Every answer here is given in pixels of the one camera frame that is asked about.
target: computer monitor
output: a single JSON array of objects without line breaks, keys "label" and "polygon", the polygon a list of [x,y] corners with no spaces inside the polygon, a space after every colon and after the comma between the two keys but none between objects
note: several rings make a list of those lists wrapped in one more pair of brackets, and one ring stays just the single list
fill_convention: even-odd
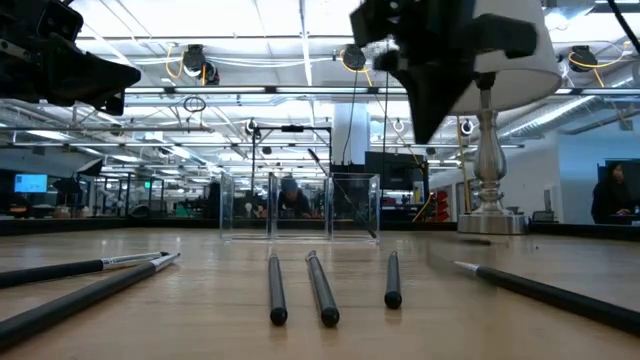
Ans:
[{"label": "computer monitor", "polygon": [[42,194],[47,192],[47,175],[16,174],[13,191],[16,193]]},{"label": "computer monitor", "polygon": [[410,154],[367,151],[364,159],[365,171],[369,174],[380,175],[382,190],[411,191],[413,190],[414,182],[423,180],[420,173],[420,165],[416,164],[416,159],[420,164],[424,161],[420,155],[416,155],[414,158]]}]

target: wooden table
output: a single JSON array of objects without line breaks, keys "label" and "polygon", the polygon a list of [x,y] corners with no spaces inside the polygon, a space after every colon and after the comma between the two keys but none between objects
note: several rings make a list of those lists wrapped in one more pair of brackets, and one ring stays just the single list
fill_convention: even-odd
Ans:
[{"label": "wooden table", "polygon": [[[182,252],[144,280],[1,354],[2,359],[637,359],[640,339],[463,275],[490,265],[640,311],[640,246],[530,235],[458,243],[383,233],[380,246],[231,243],[210,229],[123,229],[0,239],[0,271],[149,251]],[[316,315],[304,256],[316,249],[341,312]],[[404,303],[386,310],[391,250]],[[268,319],[267,257],[280,256],[289,321]],[[0,319],[108,273],[0,290]]]}]

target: person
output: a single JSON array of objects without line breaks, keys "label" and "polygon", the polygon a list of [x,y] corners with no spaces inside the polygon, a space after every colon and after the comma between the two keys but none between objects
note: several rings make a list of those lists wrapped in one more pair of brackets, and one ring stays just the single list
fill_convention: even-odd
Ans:
[{"label": "person", "polygon": [[624,182],[622,165],[612,162],[607,166],[607,177],[593,189],[591,216],[596,224],[617,223],[614,215],[629,215],[634,201]]},{"label": "person", "polygon": [[280,181],[280,187],[278,211],[292,210],[296,218],[311,218],[309,199],[298,188],[298,183],[292,177],[285,177]]}]

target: ceiling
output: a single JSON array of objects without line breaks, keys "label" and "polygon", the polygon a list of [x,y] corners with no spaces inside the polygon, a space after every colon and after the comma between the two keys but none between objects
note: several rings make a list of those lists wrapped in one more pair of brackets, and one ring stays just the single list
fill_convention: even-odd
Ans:
[{"label": "ceiling", "polygon": [[[76,42],[78,47],[108,60],[136,66],[143,74],[136,87],[200,86],[199,81],[184,72],[177,78],[167,72],[167,67],[174,75],[179,72],[180,54],[189,44],[205,46],[208,60],[220,74],[221,87],[353,87],[355,73],[343,66],[340,51],[353,42],[349,14],[359,3],[360,0],[75,0],[71,6],[84,17],[85,26]],[[304,21],[301,7],[304,8]],[[640,11],[628,11],[624,16],[630,26],[640,32]],[[613,14],[596,11],[559,23],[548,22],[548,26],[556,54],[565,59],[575,45],[588,45],[600,63],[618,60],[624,54],[618,62],[601,69],[603,81],[606,86],[616,88],[638,87],[631,79],[632,64],[637,55],[631,46],[624,45],[627,39]],[[381,42],[365,49],[368,67],[371,67],[372,58],[387,46],[395,45],[393,42]],[[570,71],[566,60],[559,66],[564,75],[564,88],[599,87],[591,72]],[[389,78],[387,83],[386,73],[369,70],[368,75],[370,83],[367,76],[359,73],[357,86],[399,86],[393,78]],[[0,117],[0,122],[5,126],[43,128],[145,128],[144,131],[121,133],[73,131],[66,132],[66,138],[61,139],[32,131],[19,134],[16,142],[151,142],[158,146],[84,146],[81,150],[125,156],[120,160],[109,158],[108,162],[126,167],[138,164],[158,168],[182,165],[186,167],[180,171],[187,176],[200,176],[203,168],[217,172],[223,167],[225,171],[242,174],[251,171],[247,160],[251,157],[251,148],[232,148],[229,144],[250,144],[250,136],[244,129],[249,119],[260,126],[332,126],[334,104],[352,101],[348,93],[342,96],[243,94],[240,98],[237,95],[201,95],[207,107],[192,115],[182,106],[186,96],[132,93],[127,96],[127,108],[121,117],[96,113],[83,105],[56,108],[4,101],[0,109],[4,116]],[[567,104],[580,99],[578,96],[551,96],[520,109],[502,112],[497,125],[502,129],[499,134],[503,143],[526,146],[527,142],[536,141],[548,131],[571,130],[572,126],[577,128],[596,118],[610,116],[605,109],[607,103],[595,99],[580,103],[560,115],[556,113],[549,120],[550,115],[547,114],[566,109]],[[384,97],[362,94],[356,96],[355,101],[367,104],[372,120],[371,141],[380,144],[385,119]],[[562,124],[556,121],[556,118],[568,118],[577,111],[580,114],[575,119],[562,119]],[[401,123],[403,129],[396,131],[393,126],[387,126],[386,142],[398,145],[413,143],[410,110],[403,96],[391,98],[388,117],[393,123]],[[473,118],[461,120],[477,123]],[[447,118],[432,143],[436,146],[457,144],[456,123],[455,117]],[[473,144],[477,142],[477,135],[476,129],[463,142]],[[276,131],[264,142],[315,143],[319,156],[328,161],[329,151],[323,140],[327,139],[310,131],[298,134]],[[163,147],[163,143],[209,143],[212,147],[184,146],[176,153],[165,151],[163,148],[174,148]],[[424,154],[425,150],[393,147],[391,151]],[[429,159],[451,160],[456,158],[455,155],[455,149],[443,148]],[[266,166],[264,171],[271,166],[309,177],[321,174],[307,155],[306,148],[274,147],[270,155],[258,151],[257,158],[259,165]]]}]

